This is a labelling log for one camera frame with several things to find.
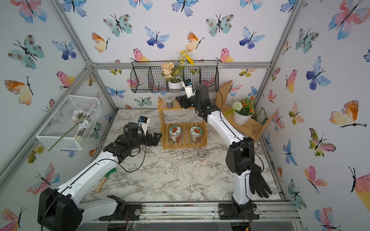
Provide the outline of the two-tier bamboo slat shelf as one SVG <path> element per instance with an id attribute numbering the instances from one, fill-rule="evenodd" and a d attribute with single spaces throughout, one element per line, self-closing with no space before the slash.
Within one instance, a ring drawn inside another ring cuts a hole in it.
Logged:
<path id="1" fill-rule="evenodd" d="M 167 123 L 165 120 L 165 111 L 178 111 L 178 110 L 185 110 L 190 111 L 194 109 L 192 107 L 188 109 L 181 108 L 178 102 L 173 103 L 173 108 L 168 108 L 164 99 L 159 98 L 158 100 L 158 113 L 161 120 L 161 143 L 163 149 L 180 149 L 180 148 L 196 148 L 196 147 L 207 147 L 207 140 L 208 140 L 208 131 L 207 131 L 207 124 L 203 120 L 201 122 L 184 122 L 183 120 L 177 119 L 177 123 Z M 177 142 L 175 138 L 170 138 L 170 132 L 172 131 L 173 126 L 178 126 L 181 132 L 181 140 Z M 202 134 L 200 136 L 200 141 L 195 143 L 191 140 L 191 132 L 190 129 L 192 127 L 200 127 L 202 129 Z"/>

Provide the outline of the clear tub dark seeds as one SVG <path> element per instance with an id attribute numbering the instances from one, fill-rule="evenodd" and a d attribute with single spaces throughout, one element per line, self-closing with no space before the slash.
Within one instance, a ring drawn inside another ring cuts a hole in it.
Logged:
<path id="1" fill-rule="evenodd" d="M 172 93 L 167 93 L 163 96 L 163 101 L 167 109 L 172 109 L 174 104 L 175 96 Z"/>

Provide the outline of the tomato seed jar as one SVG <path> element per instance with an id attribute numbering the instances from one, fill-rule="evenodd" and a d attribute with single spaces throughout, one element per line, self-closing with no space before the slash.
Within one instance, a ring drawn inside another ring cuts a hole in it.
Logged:
<path id="1" fill-rule="evenodd" d="M 200 143 L 202 140 L 203 131 L 199 126 L 193 126 L 190 129 L 190 139 L 193 143 Z"/>
<path id="2" fill-rule="evenodd" d="M 179 126 L 172 126 L 169 128 L 169 140 L 176 143 L 182 140 L 182 130 Z"/>

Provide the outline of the clear tub red seeds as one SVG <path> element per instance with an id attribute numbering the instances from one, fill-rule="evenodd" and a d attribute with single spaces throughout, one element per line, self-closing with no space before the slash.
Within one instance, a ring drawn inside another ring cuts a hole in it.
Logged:
<path id="1" fill-rule="evenodd" d="M 197 151 L 196 156 L 197 156 L 197 160 L 199 162 L 203 162 L 207 158 L 208 153 L 207 153 L 207 151 L 205 149 L 199 149 Z"/>

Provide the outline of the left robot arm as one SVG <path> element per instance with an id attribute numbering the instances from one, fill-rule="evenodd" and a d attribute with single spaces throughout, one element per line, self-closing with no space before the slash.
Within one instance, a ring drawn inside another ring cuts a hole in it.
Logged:
<path id="1" fill-rule="evenodd" d="M 103 152 L 80 173 L 56 189 L 41 193 L 37 222 L 40 228 L 50 231 L 75 231 L 79 226 L 97 218 L 127 217 L 125 201 L 109 195 L 106 199 L 82 205 L 89 190 L 110 170 L 132 155 L 132 151 L 157 146 L 161 133 L 150 134 L 143 122 L 127 123 L 124 133 L 103 149 Z"/>

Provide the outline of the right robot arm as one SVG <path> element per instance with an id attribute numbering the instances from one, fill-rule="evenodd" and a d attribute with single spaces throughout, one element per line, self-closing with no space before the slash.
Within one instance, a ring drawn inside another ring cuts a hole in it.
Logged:
<path id="1" fill-rule="evenodd" d="M 228 169 L 234 174 L 233 202 L 239 207 L 251 204 L 250 177 L 260 170 L 255 164 L 253 139 L 239 133 L 227 121 L 221 106 L 211 103 L 209 88 L 206 85 L 194 86 L 182 82 L 182 87 L 186 94 L 176 98 L 180 107 L 194 107 L 196 114 L 211 125 L 228 146 L 225 161 Z"/>

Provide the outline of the tilted wooden corner shelf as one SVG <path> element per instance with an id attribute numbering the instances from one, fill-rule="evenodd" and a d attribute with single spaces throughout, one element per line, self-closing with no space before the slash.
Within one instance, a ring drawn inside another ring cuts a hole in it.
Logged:
<path id="1" fill-rule="evenodd" d="M 250 137 L 257 142 L 259 138 L 262 136 L 264 131 L 267 129 L 268 125 L 271 123 L 273 117 L 276 113 L 273 113 L 270 117 L 267 117 L 267 114 L 261 109 L 260 115 L 264 115 L 267 118 L 267 121 L 262 124 L 255 120 L 257 116 L 255 116 L 254 104 L 249 103 L 247 100 L 241 100 L 241 105 L 246 107 L 246 111 L 248 111 L 248 115 L 242 115 L 237 112 L 236 109 L 226 104 L 227 97 L 233 88 L 233 81 L 226 82 L 221 88 L 219 88 L 219 92 L 217 93 L 217 97 L 215 100 L 216 105 L 221 109 L 222 115 L 225 119 L 239 132 Z"/>

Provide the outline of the green seed packet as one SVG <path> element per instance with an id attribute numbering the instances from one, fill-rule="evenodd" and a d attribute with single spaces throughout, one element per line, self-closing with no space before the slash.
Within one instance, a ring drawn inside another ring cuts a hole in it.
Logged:
<path id="1" fill-rule="evenodd" d="M 267 121 L 269 120 L 269 117 L 263 107 L 261 108 L 260 112 L 257 114 L 255 120 L 262 125 L 265 125 Z"/>

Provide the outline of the white pot beige flowers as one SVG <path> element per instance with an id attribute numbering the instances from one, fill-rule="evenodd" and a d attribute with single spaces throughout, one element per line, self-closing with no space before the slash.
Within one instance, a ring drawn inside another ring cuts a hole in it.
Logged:
<path id="1" fill-rule="evenodd" d="M 181 83 L 184 79 L 184 69 L 187 65 L 195 65 L 187 49 L 180 52 L 177 61 L 167 61 L 161 64 L 161 75 L 165 77 L 168 87 L 170 84 Z"/>

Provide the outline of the white pot orange flowers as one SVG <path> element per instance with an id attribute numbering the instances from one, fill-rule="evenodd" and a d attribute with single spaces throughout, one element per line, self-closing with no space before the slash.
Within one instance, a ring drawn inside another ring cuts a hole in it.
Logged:
<path id="1" fill-rule="evenodd" d="M 235 101 L 231 109 L 226 112 L 226 115 L 232 115 L 236 124 L 244 125 L 255 113 L 255 103 L 256 100 L 254 96 Z"/>

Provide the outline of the black rubber glove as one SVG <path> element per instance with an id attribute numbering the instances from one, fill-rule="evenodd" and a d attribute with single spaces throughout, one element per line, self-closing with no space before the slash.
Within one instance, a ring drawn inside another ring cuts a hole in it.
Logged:
<path id="1" fill-rule="evenodd" d="M 252 194 L 258 194 L 261 198 L 269 198 L 272 194 L 270 187 L 262 176 L 260 166 L 253 163 L 249 175 L 249 186 Z"/>

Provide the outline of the green handled garden tool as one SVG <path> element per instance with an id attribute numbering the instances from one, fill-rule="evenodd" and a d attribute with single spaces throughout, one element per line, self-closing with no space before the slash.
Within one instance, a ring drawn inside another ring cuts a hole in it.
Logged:
<path id="1" fill-rule="evenodd" d="M 104 186 L 105 182 L 106 182 L 106 181 L 107 181 L 107 179 L 109 178 L 109 176 L 110 176 L 112 173 L 116 172 L 116 171 L 117 171 L 117 170 L 116 170 L 116 168 L 113 168 L 113 169 L 111 169 L 109 172 L 107 172 L 107 173 L 105 174 L 105 176 L 104 176 L 104 177 L 103 177 L 103 179 L 101 180 L 100 184 L 98 185 L 98 187 L 97 187 L 97 189 L 96 189 L 95 193 L 100 193 L 100 192 L 101 192 L 101 190 L 102 190 L 102 188 L 103 188 L 103 186 Z"/>

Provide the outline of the white mesh wall box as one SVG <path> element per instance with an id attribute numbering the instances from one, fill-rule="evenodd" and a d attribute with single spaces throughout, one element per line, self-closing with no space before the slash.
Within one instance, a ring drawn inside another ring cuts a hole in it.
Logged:
<path id="1" fill-rule="evenodd" d="M 89 138 L 99 138 L 101 113 L 98 98 L 69 95 L 44 123 L 36 138 L 49 150 L 81 151 Z"/>

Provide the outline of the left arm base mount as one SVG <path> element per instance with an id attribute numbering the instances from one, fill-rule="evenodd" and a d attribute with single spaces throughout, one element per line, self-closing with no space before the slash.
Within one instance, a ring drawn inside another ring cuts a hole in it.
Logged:
<path id="1" fill-rule="evenodd" d="M 116 221 L 129 218 L 133 221 L 139 220 L 143 207 L 141 204 L 127 204 L 125 200 L 115 195 L 108 195 L 108 198 L 113 199 L 118 205 L 112 215 L 100 217 L 99 221 Z"/>

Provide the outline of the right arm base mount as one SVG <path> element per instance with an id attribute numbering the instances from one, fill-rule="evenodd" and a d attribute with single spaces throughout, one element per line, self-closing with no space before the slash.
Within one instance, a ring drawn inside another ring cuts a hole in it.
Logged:
<path id="1" fill-rule="evenodd" d="M 247 202 L 239 205 L 234 199 L 232 199 L 231 203 L 220 203 L 218 205 L 218 214 L 221 220 L 255 220 L 260 218 L 256 204 Z"/>

